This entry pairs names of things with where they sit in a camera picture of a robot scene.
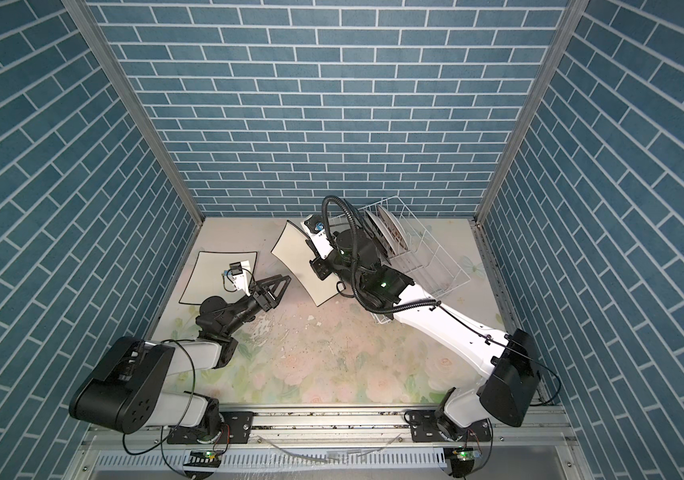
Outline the white square plate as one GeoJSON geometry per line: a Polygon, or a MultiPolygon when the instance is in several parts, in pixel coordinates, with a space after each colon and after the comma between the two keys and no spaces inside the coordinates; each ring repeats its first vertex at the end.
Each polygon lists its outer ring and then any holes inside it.
{"type": "Polygon", "coordinates": [[[227,303],[235,303],[245,295],[245,292],[236,289],[232,281],[226,277],[227,271],[231,264],[242,261],[246,261],[248,269],[254,271],[257,257],[256,251],[198,252],[179,303],[201,305],[212,296],[220,296],[227,303]]]}
{"type": "Polygon", "coordinates": [[[271,253],[291,271],[315,305],[320,306],[338,294],[338,278],[333,274],[324,280],[318,277],[311,267],[316,254],[307,244],[308,240],[299,226],[287,220],[271,253]]]}

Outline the floral black square plate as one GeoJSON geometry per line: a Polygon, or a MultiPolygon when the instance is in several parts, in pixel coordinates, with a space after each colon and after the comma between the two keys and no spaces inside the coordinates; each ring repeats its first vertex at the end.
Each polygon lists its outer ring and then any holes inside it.
{"type": "Polygon", "coordinates": [[[369,216],[369,212],[365,209],[359,211],[362,222],[364,224],[364,230],[367,232],[367,235],[372,239],[374,242],[376,249],[380,255],[380,257],[384,260],[388,260],[388,254],[387,250],[385,248],[385,245],[382,243],[382,240],[380,238],[380,234],[378,230],[375,228],[375,224],[371,220],[369,216]]]}

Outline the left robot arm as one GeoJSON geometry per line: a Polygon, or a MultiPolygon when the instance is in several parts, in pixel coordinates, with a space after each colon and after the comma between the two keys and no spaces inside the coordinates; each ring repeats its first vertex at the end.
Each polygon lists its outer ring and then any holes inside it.
{"type": "Polygon", "coordinates": [[[165,381],[176,374],[197,376],[225,367],[237,350],[236,330],[258,313],[278,307],[290,282],[287,275],[239,282],[244,294],[233,303],[208,297],[196,318],[198,337],[191,341],[119,338],[76,389],[69,415],[122,434],[169,427],[193,435],[199,443],[217,440],[224,427],[219,401],[194,388],[182,394],[166,392],[165,381]]]}

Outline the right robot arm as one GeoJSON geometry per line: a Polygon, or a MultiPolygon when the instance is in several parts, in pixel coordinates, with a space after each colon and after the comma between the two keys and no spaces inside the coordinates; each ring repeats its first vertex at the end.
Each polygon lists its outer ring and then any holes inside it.
{"type": "Polygon", "coordinates": [[[446,305],[412,277],[382,263],[374,241],[360,230],[345,230],[333,241],[322,230],[307,243],[320,279],[339,276],[364,309],[421,331],[478,372],[478,382],[452,387],[441,400],[434,418],[443,436],[454,440],[486,419],[522,426],[544,368],[529,333],[492,328],[446,305]]]}

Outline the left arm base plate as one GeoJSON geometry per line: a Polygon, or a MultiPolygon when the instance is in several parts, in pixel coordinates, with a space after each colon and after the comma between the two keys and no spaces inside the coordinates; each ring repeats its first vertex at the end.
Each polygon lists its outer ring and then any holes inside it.
{"type": "Polygon", "coordinates": [[[255,414],[252,411],[225,411],[204,419],[196,427],[179,427],[169,434],[171,445],[247,444],[255,414]]]}

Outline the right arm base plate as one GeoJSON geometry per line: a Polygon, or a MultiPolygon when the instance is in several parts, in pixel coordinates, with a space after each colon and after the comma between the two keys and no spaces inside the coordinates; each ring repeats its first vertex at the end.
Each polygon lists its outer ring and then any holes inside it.
{"type": "Polygon", "coordinates": [[[404,420],[415,443],[488,442],[493,436],[488,420],[476,421],[469,427],[462,428],[434,410],[407,410],[404,420]]]}

